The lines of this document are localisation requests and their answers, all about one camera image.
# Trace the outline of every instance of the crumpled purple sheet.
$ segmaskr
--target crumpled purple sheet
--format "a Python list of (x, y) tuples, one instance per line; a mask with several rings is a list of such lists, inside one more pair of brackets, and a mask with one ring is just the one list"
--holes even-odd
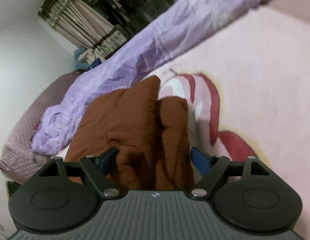
[(46, 110), (33, 151), (57, 154), (73, 138), (92, 100), (131, 87), (263, 1), (268, 0), (178, 0), (110, 59), (78, 77), (60, 105)]

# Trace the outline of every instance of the beige curtain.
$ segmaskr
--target beige curtain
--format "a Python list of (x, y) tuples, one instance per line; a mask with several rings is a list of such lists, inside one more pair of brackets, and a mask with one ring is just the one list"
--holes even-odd
[(81, 0), (45, 0), (38, 14), (71, 43), (92, 48), (103, 58), (126, 42), (119, 30)]

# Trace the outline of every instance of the brown cloth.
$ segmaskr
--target brown cloth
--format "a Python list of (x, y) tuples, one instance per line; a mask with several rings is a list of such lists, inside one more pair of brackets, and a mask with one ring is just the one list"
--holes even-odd
[(130, 89), (96, 98), (86, 109), (65, 161), (98, 156), (117, 147), (108, 175), (121, 189), (190, 190), (194, 185), (185, 99), (158, 100), (160, 80), (152, 76)]

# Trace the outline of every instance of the white logo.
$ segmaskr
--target white logo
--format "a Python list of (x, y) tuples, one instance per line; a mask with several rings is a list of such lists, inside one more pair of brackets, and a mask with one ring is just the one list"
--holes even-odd
[(160, 196), (160, 194), (159, 194), (158, 192), (156, 192), (156, 193), (153, 193), (152, 196), (153, 196), (154, 198), (157, 198), (157, 197)]

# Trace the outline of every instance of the purple fabric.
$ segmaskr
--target purple fabric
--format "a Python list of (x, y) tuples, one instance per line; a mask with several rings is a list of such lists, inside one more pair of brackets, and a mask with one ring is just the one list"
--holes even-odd
[(178, 0), (114, 56), (77, 78), (60, 105), (46, 110), (33, 150), (55, 155), (73, 138), (87, 105), (96, 97), (131, 87), (262, 1), (268, 0)]

